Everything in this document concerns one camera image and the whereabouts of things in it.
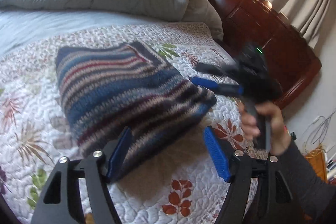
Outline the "grey sleeved right forearm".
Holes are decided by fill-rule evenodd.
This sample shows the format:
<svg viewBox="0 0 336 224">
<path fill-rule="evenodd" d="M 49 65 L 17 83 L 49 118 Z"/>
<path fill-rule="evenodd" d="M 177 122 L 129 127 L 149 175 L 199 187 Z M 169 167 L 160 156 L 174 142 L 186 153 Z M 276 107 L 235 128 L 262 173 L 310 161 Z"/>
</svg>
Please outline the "grey sleeved right forearm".
<svg viewBox="0 0 336 224">
<path fill-rule="evenodd" d="M 335 223 L 335 185 L 316 175 L 293 141 L 278 159 L 286 182 L 304 213 L 314 223 Z"/>
</svg>

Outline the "person's right hand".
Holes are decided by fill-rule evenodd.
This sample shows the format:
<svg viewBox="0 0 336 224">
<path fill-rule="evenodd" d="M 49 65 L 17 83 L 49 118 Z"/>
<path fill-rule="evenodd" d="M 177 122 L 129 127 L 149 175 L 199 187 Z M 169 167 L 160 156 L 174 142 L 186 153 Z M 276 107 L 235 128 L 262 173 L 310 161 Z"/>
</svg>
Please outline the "person's right hand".
<svg viewBox="0 0 336 224">
<path fill-rule="evenodd" d="M 255 106 L 256 111 L 270 118 L 272 128 L 270 154 L 282 155 L 291 143 L 291 136 L 287 133 L 282 117 L 282 112 L 278 106 L 272 102 L 264 102 Z M 238 104 L 240 113 L 241 129 L 247 139 L 252 140 L 260 135 L 256 119 L 245 111 L 245 106 Z"/>
</svg>

